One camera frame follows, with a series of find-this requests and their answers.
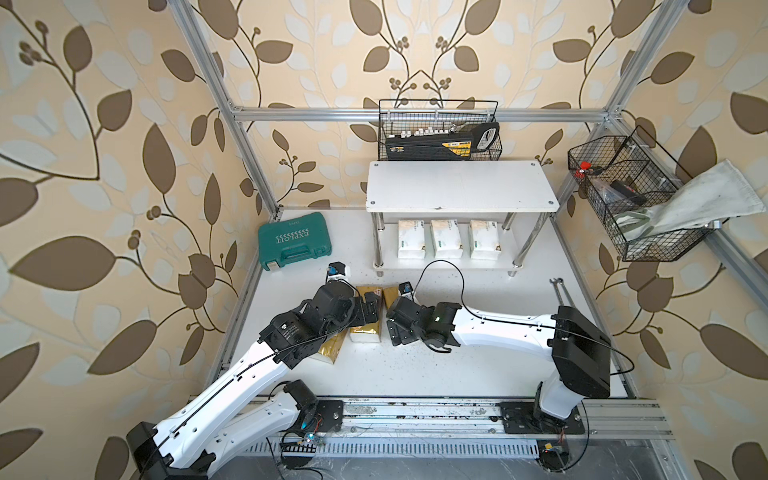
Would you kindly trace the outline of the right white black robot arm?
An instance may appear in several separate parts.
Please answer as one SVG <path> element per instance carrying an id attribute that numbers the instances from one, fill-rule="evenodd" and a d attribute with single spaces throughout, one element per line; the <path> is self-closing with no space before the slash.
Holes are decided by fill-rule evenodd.
<path id="1" fill-rule="evenodd" d="M 583 400 L 610 397 L 611 341 L 572 306 L 561 305 L 554 314 L 516 316 L 453 302 L 423 306 L 400 296 L 386 318 L 395 346 L 420 341 L 437 353 L 449 353 L 453 347 L 490 346 L 550 361 L 554 371 L 539 382 L 531 403 L 501 406 L 508 433 L 565 432 Z"/>

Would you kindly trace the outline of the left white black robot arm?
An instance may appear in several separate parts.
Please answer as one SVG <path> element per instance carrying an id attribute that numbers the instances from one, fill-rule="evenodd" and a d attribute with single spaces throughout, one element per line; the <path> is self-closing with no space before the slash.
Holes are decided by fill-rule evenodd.
<path id="1" fill-rule="evenodd" d="M 127 443 L 141 479 L 209 479 L 247 447 L 316 415 L 317 397 L 301 380 L 248 410 L 330 338 L 379 320 L 383 295 L 331 279 L 311 299 L 276 315 L 255 343 L 194 400 L 157 424 L 141 422 Z"/>

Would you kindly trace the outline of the white tissue pack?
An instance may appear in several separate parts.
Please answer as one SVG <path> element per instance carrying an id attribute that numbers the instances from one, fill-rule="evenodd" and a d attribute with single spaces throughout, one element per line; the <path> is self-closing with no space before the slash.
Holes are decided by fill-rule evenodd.
<path id="1" fill-rule="evenodd" d="M 403 260 L 423 260 L 426 257 L 423 220 L 398 221 L 397 256 Z"/>
<path id="2" fill-rule="evenodd" d="M 463 256 L 463 242 L 456 219 L 432 220 L 431 233 L 436 259 L 452 260 Z"/>
<path id="3" fill-rule="evenodd" d="M 502 253 L 498 224 L 490 220 L 471 220 L 469 223 L 470 258 L 497 261 Z"/>

